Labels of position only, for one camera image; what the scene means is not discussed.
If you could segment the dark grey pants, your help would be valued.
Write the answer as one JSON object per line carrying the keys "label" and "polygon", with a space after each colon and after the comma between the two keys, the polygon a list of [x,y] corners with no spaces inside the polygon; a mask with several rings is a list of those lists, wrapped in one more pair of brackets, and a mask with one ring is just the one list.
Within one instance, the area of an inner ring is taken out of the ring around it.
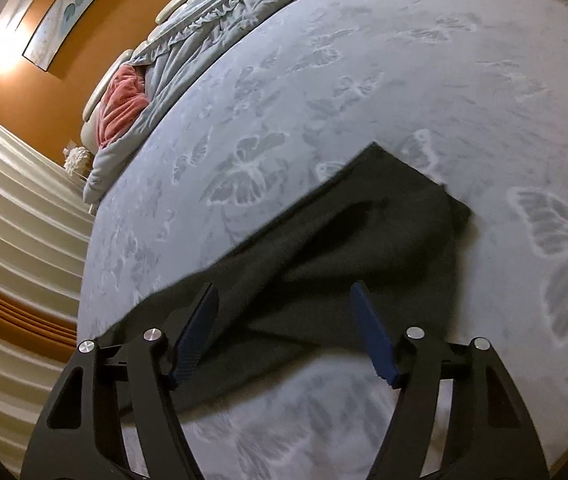
{"label": "dark grey pants", "polygon": [[458,241],[470,208],[384,148],[370,145],[205,270],[143,300],[98,338],[125,344],[206,284],[219,314],[177,411],[225,396],[320,348],[362,347],[349,304],[363,283],[391,337],[410,326],[444,336],[458,299]]}

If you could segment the cream and orange curtain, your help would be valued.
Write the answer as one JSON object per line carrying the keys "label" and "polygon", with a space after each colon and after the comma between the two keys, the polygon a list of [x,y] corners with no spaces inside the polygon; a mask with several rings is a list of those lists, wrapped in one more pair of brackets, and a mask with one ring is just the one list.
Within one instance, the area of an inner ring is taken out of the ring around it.
{"label": "cream and orange curtain", "polygon": [[81,186],[0,125],[0,461],[20,474],[74,350],[93,216]]}

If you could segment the white fluffy bedside lamp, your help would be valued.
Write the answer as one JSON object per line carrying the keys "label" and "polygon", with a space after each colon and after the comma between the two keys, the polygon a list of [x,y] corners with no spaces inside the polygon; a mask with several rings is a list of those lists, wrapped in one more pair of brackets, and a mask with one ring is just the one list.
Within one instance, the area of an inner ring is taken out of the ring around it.
{"label": "white fluffy bedside lamp", "polygon": [[94,155],[83,145],[63,150],[63,169],[69,176],[86,178],[93,168]]}

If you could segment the cream padded headboard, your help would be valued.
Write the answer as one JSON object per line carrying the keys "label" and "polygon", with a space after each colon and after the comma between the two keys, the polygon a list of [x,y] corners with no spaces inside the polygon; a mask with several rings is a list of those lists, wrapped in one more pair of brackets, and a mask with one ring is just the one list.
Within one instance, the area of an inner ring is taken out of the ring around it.
{"label": "cream padded headboard", "polygon": [[185,3],[188,3],[188,1],[189,0],[169,1],[156,16],[155,18],[156,27],[150,32],[148,37],[144,41],[142,41],[135,50],[128,49],[122,52],[116,58],[116,61],[114,61],[112,65],[108,68],[105,75],[102,76],[101,80],[98,82],[93,93],[90,95],[90,99],[87,100],[86,105],[84,106],[84,110],[82,113],[84,124],[80,133],[83,146],[85,146],[89,151],[91,151],[93,155],[96,155],[100,151],[96,139],[97,121],[100,110],[100,100],[104,95],[106,88],[109,84],[109,81],[112,78],[114,72],[123,64],[130,65],[131,58],[133,58],[133,56],[136,55],[140,50],[143,50],[147,46],[147,44],[150,43],[151,40],[154,40],[160,34],[160,28],[167,21],[169,21],[169,18],[171,18],[172,14],[176,10],[179,10],[182,6],[184,6]]}

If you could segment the pink blanket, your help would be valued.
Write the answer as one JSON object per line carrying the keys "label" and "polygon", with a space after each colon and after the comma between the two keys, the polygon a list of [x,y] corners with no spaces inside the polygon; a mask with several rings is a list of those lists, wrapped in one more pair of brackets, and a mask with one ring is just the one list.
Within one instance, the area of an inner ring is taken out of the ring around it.
{"label": "pink blanket", "polygon": [[107,148],[121,138],[148,104],[143,75],[131,65],[121,65],[100,100],[96,131],[98,148]]}

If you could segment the grey butterfly bedspread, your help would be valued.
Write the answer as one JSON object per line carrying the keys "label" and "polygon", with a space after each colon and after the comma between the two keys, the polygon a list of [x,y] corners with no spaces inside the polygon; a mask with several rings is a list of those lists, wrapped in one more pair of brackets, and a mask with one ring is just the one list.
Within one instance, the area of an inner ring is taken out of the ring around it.
{"label": "grey butterfly bedspread", "polygon": [[221,306],[175,391],[208,479],[362,479],[398,394],[361,347],[487,338],[568,453],[568,6],[297,0],[177,100],[102,200],[78,334]]}

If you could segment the grey ruffled duvet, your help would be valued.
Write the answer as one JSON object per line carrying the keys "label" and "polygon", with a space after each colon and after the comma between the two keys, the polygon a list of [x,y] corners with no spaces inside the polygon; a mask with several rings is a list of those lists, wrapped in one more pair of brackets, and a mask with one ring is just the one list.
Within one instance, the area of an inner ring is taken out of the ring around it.
{"label": "grey ruffled duvet", "polygon": [[96,205],[170,108],[221,56],[295,0],[189,0],[130,60],[144,72],[148,106],[131,128],[93,160],[83,202]]}

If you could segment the framed feather wall painting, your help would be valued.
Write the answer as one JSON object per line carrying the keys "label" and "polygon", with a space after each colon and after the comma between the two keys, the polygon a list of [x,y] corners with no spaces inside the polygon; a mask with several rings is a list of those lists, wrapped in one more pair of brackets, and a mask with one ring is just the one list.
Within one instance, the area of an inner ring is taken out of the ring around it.
{"label": "framed feather wall painting", "polygon": [[94,0],[55,0],[26,45],[23,56],[47,72],[59,48]]}

